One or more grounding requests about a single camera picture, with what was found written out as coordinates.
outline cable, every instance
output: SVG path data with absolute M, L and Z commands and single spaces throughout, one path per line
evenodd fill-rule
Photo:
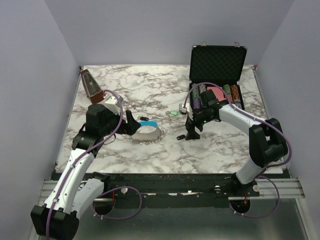
M 265 217 L 269 217 L 270 215 L 274 214 L 278 208 L 279 208 L 279 205 L 280 205 L 280 193 L 279 193 L 279 189 L 277 188 L 276 184 L 268 177 L 266 176 L 259 176 L 257 179 L 267 179 L 270 183 L 272 183 L 272 185 L 274 186 L 275 190 L 276 190 L 276 195 L 277 195 L 277 199 L 276 199 L 276 205 L 274 207 L 274 209 L 267 213 L 267 214 L 264 214 L 264 215 L 244 215 L 243 213 L 240 213 L 240 212 L 237 212 L 231 205 L 231 203 L 229 203 L 229 206 L 231 208 L 231 210 L 233 211 L 234 214 L 237 214 L 239 216 L 242 216 L 242 217 L 245 217 L 245 218 L 249 218 L 249 219 L 261 219 L 261 218 L 265 218 Z
M 121 102 L 119 97 L 113 91 L 107 89 L 107 90 L 103 91 L 103 95 L 105 95 L 105 93 L 111 93 L 115 97 L 115 99 L 118 101 L 118 103 Z M 119 104 L 119 106 L 120 106 L 120 118 L 119 118 L 119 123 L 116 126 L 116 128 L 104 140 L 102 140 L 101 142 L 97 143 L 96 145 L 90 147 L 89 149 L 87 149 L 84 153 L 82 153 L 80 156 L 78 156 L 74 160 L 74 162 L 72 164 L 73 167 L 70 167 L 68 169 L 68 171 L 66 172 L 65 177 L 63 178 L 60 187 L 56 191 L 56 195 L 54 197 L 54 200 L 57 201 L 59 199 L 59 195 L 60 195 L 62 189 L 64 188 L 64 186 L 66 184 L 66 181 L 67 181 L 72 169 L 74 169 L 74 167 L 81 160 L 81 158 L 83 158 L 86 154 L 90 153 L 93 149 L 95 149 L 97 147 L 100 147 L 102 144 L 104 144 L 106 141 L 108 141 L 118 131 L 118 129 L 120 128 L 120 125 L 122 123 L 123 116 L 124 116 L 124 110 L 123 110 L 122 104 Z M 52 204 L 51 204 L 51 207 L 49 209 L 48 217 L 46 219 L 46 224 L 45 224 L 45 238 L 46 238 L 46 240 L 50 240 L 50 220 L 51 220 L 51 216 L 52 216 L 52 213 L 54 211 L 55 205 L 56 205 L 56 202 L 53 201 Z
M 108 142 L 107 144 L 103 144 L 103 145 L 107 146 L 107 145 L 109 145 L 109 144 L 112 144 L 112 143 L 117 139 L 117 136 L 116 136 L 116 135 L 113 135 L 113 136 L 114 136 L 113 141 Z
M 119 189 L 132 189 L 132 190 L 136 191 L 136 193 L 139 195 L 139 198 L 140 198 L 140 203 L 139 203 L 138 209 L 137 209 L 133 214 L 131 214 L 131 215 L 129 215 L 129 216 L 113 217 L 113 216 L 107 216 L 107 215 L 99 215 L 99 214 L 97 214 L 97 212 L 96 212 L 96 206 L 93 205 L 93 206 L 92 206 L 92 209 L 93 209 L 93 212 L 94 212 L 94 215 L 93 215 L 94 217 L 95 217 L 95 216 L 99 216 L 99 217 L 101 217 L 101 219 L 104 218 L 104 219 L 111 219 L 111 220 L 127 220 L 127 219 L 130 219 L 130 218 L 133 218 L 135 215 L 137 215 L 137 214 L 140 212 L 141 207 L 142 207 L 142 196 L 141 196 L 141 193 L 138 191 L 138 189 L 136 189 L 136 188 L 134 188 L 134 187 L 132 187 L 132 186 L 119 186 L 119 187 L 113 188 L 113 189 L 111 189 L 111 190 L 109 190 L 109 191 L 106 191 L 106 192 L 102 193 L 100 196 L 98 196 L 98 198 L 101 198 L 101 197 L 103 197 L 104 195 L 107 195 L 107 194 L 109 194 L 109 193 L 111 193 L 111 192 L 113 192 L 113 191 L 119 190 Z
M 199 86 L 199 85 L 201 85 L 201 84 L 211 85 L 211 86 L 214 86 L 214 87 L 219 88 L 219 89 L 223 92 L 223 94 L 224 94 L 225 98 L 227 99 L 228 103 L 231 105 L 231 107 L 232 107 L 235 111 L 237 111 L 238 113 L 246 116 L 247 118 L 250 118 L 250 119 L 252 119 L 252 120 L 254 120 L 254 121 L 257 121 L 257 122 L 259 122 L 259 123 L 261 123 L 261 124 L 267 125 L 269 128 L 271 128 L 271 129 L 273 129 L 274 131 L 276 131 L 276 132 L 277 132 L 281 137 L 283 137 L 284 140 L 286 141 L 286 144 L 287 144 L 288 149 L 289 149 L 288 158 L 287 158 L 284 162 L 266 166 L 266 167 L 264 168 L 264 170 L 257 175 L 257 177 L 259 177 L 261 174 L 263 174 L 263 173 L 267 170 L 267 168 L 269 169 L 269 168 L 273 168 L 273 167 L 283 166 L 283 165 L 287 164 L 287 163 L 291 160 L 291 158 L 292 158 L 292 145 L 291 145 L 289 139 L 288 139 L 279 129 L 277 129 L 276 127 L 272 126 L 270 123 L 268 123 L 268 122 L 266 122 L 266 121 L 264 121 L 264 120 L 261 120 L 261 119 L 259 119 L 259 118 L 255 118 L 255 117 L 251 116 L 250 114 L 248 114 L 247 112 L 245 112 L 244 110 L 242 110 L 242 109 L 238 108 L 237 106 L 233 105 L 232 102 L 231 102 L 231 100 L 230 100 L 230 98 L 229 98 L 229 96 L 228 96 L 228 94 L 224 91 L 224 89 L 223 89 L 222 87 L 218 86 L 217 84 L 214 84 L 214 83 L 211 83 L 211 82 L 201 82 L 201 83 L 198 83 L 198 84 L 194 85 L 194 86 L 190 89 L 190 91 L 188 92 L 188 94 L 186 95 L 186 98 L 185 98 L 185 101 L 184 101 L 184 106 L 183 106 L 184 108 L 186 108 L 188 98 L 189 98 L 190 94 L 192 93 L 192 91 L 193 91 L 197 86 Z

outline pink card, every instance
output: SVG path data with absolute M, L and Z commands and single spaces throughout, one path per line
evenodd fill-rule
M 219 100 L 219 102 L 226 99 L 224 93 L 218 87 L 208 86 L 206 89 L 212 90 L 212 92 L 214 93 L 215 97 Z

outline blue strap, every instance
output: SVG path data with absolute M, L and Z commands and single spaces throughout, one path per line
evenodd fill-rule
M 152 126 L 152 127 L 157 127 L 158 124 L 155 121 L 140 121 L 139 122 L 141 126 Z

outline marble table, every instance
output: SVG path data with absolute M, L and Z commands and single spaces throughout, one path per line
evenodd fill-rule
M 185 115 L 167 115 L 178 111 L 189 88 L 189 66 L 186 65 L 107 65 L 86 66 L 102 89 L 109 89 L 123 97 L 123 107 L 139 116 L 156 121 L 163 131 L 158 142 L 136 143 L 126 135 L 104 145 L 87 173 L 163 173 L 207 174 L 233 173 L 249 159 L 249 138 L 225 122 L 204 125 L 199 140 L 180 140 L 186 134 Z M 252 66 L 245 66 L 239 81 L 246 111 L 266 117 Z M 91 104 L 80 83 L 62 150 L 56 165 L 61 173 L 69 159 L 72 139 L 86 120 Z M 141 127 L 141 131 L 151 131 Z M 282 173 L 272 168 L 270 173 Z

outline wall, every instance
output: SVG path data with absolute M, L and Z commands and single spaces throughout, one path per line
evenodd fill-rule
M 295 0 L 263 54 L 257 76 L 272 117 L 293 147 L 290 172 L 299 177 L 320 236 L 320 2 Z
M 294 0 L 45 0 L 80 65 L 190 64 L 192 45 L 257 64 Z
M 25 240 L 79 68 L 43 0 L 1 1 L 0 31 L 0 239 Z

